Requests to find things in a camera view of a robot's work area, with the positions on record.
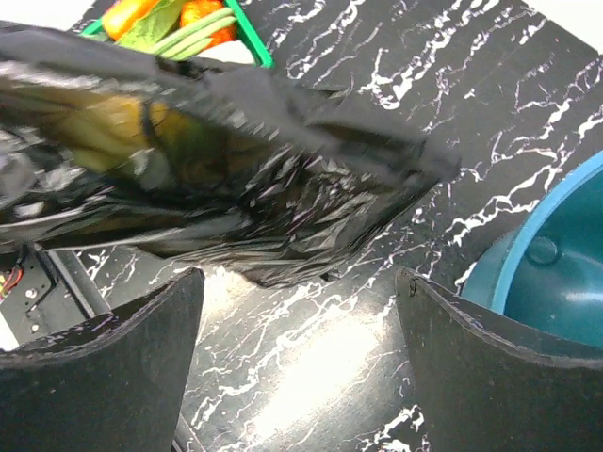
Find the black trash bag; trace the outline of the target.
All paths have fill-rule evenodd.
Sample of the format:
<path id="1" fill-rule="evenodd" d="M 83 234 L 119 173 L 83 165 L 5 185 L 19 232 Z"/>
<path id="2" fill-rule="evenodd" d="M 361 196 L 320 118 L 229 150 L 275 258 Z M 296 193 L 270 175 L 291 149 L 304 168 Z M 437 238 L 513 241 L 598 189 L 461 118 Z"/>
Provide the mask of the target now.
<path id="1" fill-rule="evenodd" d="M 1 251 L 129 246 L 325 276 L 460 159 L 352 91 L 1 25 Z"/>

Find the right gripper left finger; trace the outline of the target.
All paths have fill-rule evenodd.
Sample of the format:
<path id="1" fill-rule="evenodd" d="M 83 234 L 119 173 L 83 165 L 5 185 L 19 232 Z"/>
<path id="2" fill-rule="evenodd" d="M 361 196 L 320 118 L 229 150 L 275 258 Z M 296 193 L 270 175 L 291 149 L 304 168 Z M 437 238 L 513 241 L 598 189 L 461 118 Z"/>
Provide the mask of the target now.
<path id="1" fill-rule="evenodd" d="M 112 311 L 1 354 L 4 451 L 168 451 L 198 334 L 191 268 Z"/>

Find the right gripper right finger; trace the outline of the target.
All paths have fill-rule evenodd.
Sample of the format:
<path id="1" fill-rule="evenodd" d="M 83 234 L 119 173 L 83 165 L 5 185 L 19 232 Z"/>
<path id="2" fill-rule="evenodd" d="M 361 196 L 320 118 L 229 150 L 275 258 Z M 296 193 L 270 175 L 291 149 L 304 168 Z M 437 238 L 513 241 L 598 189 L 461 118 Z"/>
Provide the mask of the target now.
<path id="1" fill-rule="evenodd" d="M 495 314 L 410 268 L 396 293 L 432 450 L 601 450 L 601 349 Z"/>

